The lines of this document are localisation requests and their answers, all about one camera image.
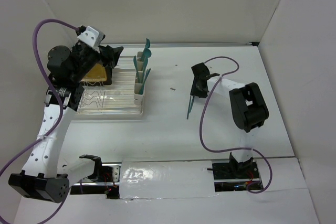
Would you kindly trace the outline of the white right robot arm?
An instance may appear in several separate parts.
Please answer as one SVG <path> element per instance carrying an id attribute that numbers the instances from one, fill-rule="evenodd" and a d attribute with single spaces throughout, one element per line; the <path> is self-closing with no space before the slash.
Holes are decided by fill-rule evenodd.
<path id="1" fill-rule="evenodd" d="M 199 139 L 202 147 L 211 153 L 230 153 L 234 162 L 229 165 L 229 172 L 235 178 L 242 177 L 247 172 L 246 163 L 251 163 L 253 153 L 261 158 L 265 156 L 254 148 L 254 140 L 259 129 L 269 118 L 265 99 L 257 83 L 243 84 L 224 77 L 238 71 L 239 66 L 225 74 L 211 73 L 205 63 L 201 62 L 191 67 L 193 83 L 188 103 L 187 118 L 193 108 L 195 98 L 205 99 L 199 123 Z M 214 93 L 229 100 L 233 122 L 241 130 L 239 146 L 224 150 L 213 150 L 206 146 L 203 139 L 203 124 L 205 112 Z"/>

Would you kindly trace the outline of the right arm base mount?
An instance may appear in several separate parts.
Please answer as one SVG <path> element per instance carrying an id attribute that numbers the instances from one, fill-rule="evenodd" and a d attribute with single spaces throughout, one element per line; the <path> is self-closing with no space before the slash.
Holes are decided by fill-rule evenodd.
<path id="1" fill-rule="evenodd" d="M 212 163 L 207 171 L 213 174 L 216 192 L 244 191 L 247 187 L 259 191 L 264 188 L 257 163 L 252 157 L 245 162 L 238 162 L 230 153 L 228 161 Z"/>

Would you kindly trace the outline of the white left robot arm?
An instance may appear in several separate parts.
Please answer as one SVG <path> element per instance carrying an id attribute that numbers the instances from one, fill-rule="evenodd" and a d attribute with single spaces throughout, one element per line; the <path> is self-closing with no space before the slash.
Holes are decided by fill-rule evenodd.
<path id="1" fill-rule="evenodd" d="M 97 64 L 113 69 L 123 47 L 99 46 L 95 51 L 82 42 L 73 48 L 56 46 L 48 53 L 47 68 L 55 91 L 47 90 L 44 118 L 38 133 L 38 144 L 22 171 L 11 174 L 9 185 L 25 198 L 60 203 L 70 187 L 87 178 L 93 182 L 103 177 L 99 156 L 83 154 L 63 168 L 58 168 L 60 151 L 68 127 L 77 113 L 83 96 L 84 76 Z"/>

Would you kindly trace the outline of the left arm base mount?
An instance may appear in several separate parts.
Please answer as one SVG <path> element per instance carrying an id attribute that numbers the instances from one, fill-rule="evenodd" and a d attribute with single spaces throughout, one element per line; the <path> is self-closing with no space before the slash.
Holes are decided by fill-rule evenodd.
<path id="1" fill-rule="evenodd" d="M 121 164 L 103 163 L 100 157 L 82 155 L 94 161 L 93 173 L 84 177 L 71 187 L 71 195 L 105 195 L 107 199 L 119 199 L 120 168 Z"/>

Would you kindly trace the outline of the teal spoon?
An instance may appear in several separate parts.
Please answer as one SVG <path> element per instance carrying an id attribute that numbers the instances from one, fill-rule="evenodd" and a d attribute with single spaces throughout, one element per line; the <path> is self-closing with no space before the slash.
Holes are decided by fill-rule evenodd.
<path id="1" fill-rule="evenodd" d="M 144 60 L 145 60 L 145 58 L 148 58 L 148 60 L 149 60 L 149 58 L 151 57 L 151 55 L 152 55 L 152 52 L 151 52 L 150 49 L 145 49 L 144 50 L 144 52 L 143 52 Z"/>
<path id="2" fill-rule="evenodd" d="M 191 110 L 192 110 L 192 107 L 193 107 L 194 99 L 195 99 L 195 96 L 194 96 L 194 95 L 192 95 L 192 101 L 191 101 L 191 106 L 190 106 L 190 112 L 191 112 Z"/>

